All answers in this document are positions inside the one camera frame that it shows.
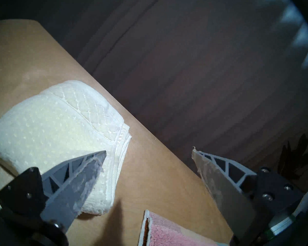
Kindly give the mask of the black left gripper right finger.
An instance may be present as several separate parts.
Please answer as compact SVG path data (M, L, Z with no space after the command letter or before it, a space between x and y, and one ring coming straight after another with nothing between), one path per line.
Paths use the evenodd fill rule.
M198 173L233 232L230 246L282 245L304 194L269 167L257 172L216 155L192 150Z

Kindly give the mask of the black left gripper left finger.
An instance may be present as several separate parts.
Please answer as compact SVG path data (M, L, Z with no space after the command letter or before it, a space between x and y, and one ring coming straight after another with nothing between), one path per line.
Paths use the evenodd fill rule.
M0 246L68 246L106 151L64 161L44 174L26 169L0 190Z

